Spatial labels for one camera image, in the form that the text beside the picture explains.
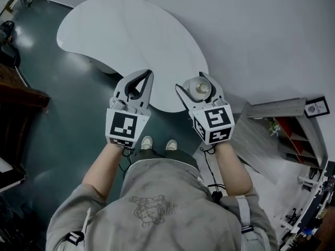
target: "kidney-shaped table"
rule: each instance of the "kidney-shaped table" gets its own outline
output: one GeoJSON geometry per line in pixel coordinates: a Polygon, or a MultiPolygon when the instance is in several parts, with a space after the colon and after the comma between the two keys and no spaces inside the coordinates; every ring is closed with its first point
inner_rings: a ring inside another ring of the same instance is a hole
{"type": "Polygon", "coordinates": [[[184,26],[144,0],[87,0],[64,18],[57,43],[65,51],[98,60],[123,77],[151,69],[150,104],[166,112],[185,109],[175,84],[182,85],[199,72],[208,73],[204,55],[184,26]]]}

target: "sneaker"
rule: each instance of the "sneaker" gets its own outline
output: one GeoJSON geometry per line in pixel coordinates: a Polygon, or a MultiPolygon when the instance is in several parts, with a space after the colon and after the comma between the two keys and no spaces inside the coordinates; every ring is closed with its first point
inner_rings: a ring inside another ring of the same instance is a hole
{"type": "Polygon", "coordinates": [[[167,145],[166,145],[166,150],[167,151],[175,151],[177,150],[178,144],[175,140],[170,140],[167,145]]]}
{"type": "Polygon", "coordinates": [[[152,144],[153,144],[152,137],[145,136],[141,143],[141,150],[152,149],[152,144]]]}

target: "picture frame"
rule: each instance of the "picture frame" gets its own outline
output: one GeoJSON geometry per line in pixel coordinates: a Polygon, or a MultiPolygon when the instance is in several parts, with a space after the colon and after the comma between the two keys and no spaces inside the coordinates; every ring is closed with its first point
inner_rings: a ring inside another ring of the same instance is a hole
{"type": "Polygon", "coordinates": [[[305,115],[307,118],[328,115],[330,113],[325,97],[312,99],[306,102],[305,115]]]}

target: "shelf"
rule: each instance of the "shelf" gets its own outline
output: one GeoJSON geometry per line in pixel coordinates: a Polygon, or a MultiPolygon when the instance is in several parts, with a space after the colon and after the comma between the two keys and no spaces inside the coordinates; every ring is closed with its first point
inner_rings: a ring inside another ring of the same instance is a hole
{"type": "Polygon", "coordinates": [[[317,126],[316,120],[313,119],[314,118],[308,119],[305,115],[296,117],[296,120],[308,139],[311,149],[318,161],[318,165],[321,167],[327,160],[327,150],[323,140],[321,140],[322,133],[317,126]]]}
{"type": "Polygon", "coordinates": [[[301,153],[298,153],[293,147],[290,147],[284,143],[279,143],[278,150],[283,153],[291,153],[291,154],[296,154],[296,155],[305,156],[309,158],[315,158],[314,154],[310,153],[309,151],[302,150],[301,153]]]}
{"type": "Polygon", "coordinates": [[[278,150],[283,153],[299,154],[291,141],[279,139],[278,150]]]}
{"type": "Polygon", "coordinates": [[[290,161],[290,162],[301,164],[300,160],[298,159],[297,155],[295,155],[295,154],[286,153],[285,159],[290,161]]]}
{"type": "Polygon", "coordinates": [[[247,118],[300,116],[305,111],[306,98],[294,98],[258,105],[252,105],[247,118]]]}
{"type": "Polygon", "coordinates": [[[293,133],[289,117],[276,117],[275,120],[281,126],[286,136],[290,139],[293,133]]]}
{"type": "Polygon", "coordinates": [[[302,164],[310,166],[310,167],[316,167],[319,168],[318,161],[316,158],[310,158],[310,157],[305,157],[301,155],[296,155],[298,159],[302,161],[302,164]]]}
{"type": "Polygon", "coordinates": [[[291,140],[291,142],[299,150],[299,153],[298,153],[299,155],[306,156],[306,157],[311,157],[311,158],[316,158],[315,154],[313,152],[313,149],[310,146],[308,141],[291,140]]]}
{"type": "Polygon", "coordinates": [[[11,165],[18,165],[21,161],[33,114],[34,110],[29,106],[1,104],[0,156],[11,165]]]}
{"type": "Polygon", "coordinates": [[[294,132],[292,133],[290,139],[291,140],[308,141],[308,139],[305,136],[298,135],[298,134],[296,134],[294,132]]]}

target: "cable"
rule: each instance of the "cable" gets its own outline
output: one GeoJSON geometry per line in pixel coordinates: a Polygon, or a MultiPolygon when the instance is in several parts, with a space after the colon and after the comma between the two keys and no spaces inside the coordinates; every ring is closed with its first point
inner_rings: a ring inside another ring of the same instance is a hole
{"type": "Polygon", "coordinates": [[[207,161],[207,155],[206,155],[206,153],[208,153],[208,154],[215,154],[215,146],[216,146],[216,144],[212,144],[211,148],[210,148],[210,149],[207,149],[207,150],[204,150],[204,148],[200,147],[200,150],[201,150],[201,151],[204,153],[204,155],[205,155],[205,160],[206,160],[207,166],[208,166],[209,171],[210,171],[210,173],[211,173],[211,175],[212,175],[212,177],[213,177],[213,180],[214,180],[214,184],[212,184],[212,185],[208,185],[208,186],[209,186],[209,187],[214,186],[215,189],[216,189],[216,191],[218,192],[218,191],[219,191],[219,189],[218,189],[219,184],[217,184],[217,182],[216,182],[216,180],[215,180],[215,177],[214,177],[214,174],[213,174],[212,170],[210,169],[210,166],[209,166],[208,161],[207,161]]]}
{"type": "Polygon", "coordinates": [[[250,167],[250,169],[251,169],[252,171],[255,171],[255,172],[258,173],[258,174],[261,174],[261,173],[259,173],[258,171],[256,171],[255,169],[253,169],[252,167],[250,167]]]}
{"type": "Polygon", "coordinates": [[[130,168],[130,166],[132,165],[131,163],[131,159],[130,159],[130,156],[134,153],[135,149],[131,149],[131,148],[127,148],[127,147],[124,147],[123,151],[122,151],[122,155],[124,157],[127,158],[128,162],[129,162],[129,165],[127,166],[127,168],[125,170],[123,170],[123,168],[121,167],[121,165],[119,164],[119,167],[121,169],[121,171],[123,172],[123,175],[122,175],[122,178],[125,179],[126,177],[126,174],[127,174],[127,171],[128,169],[130,168]]]}
{"type": "Polygon", "coordinates": [[[208,185],[208,187],[219,187],[219,188],[222,188],[224,190],[226,189],[223,184],[211,184],[211,185],[208,185]]]}

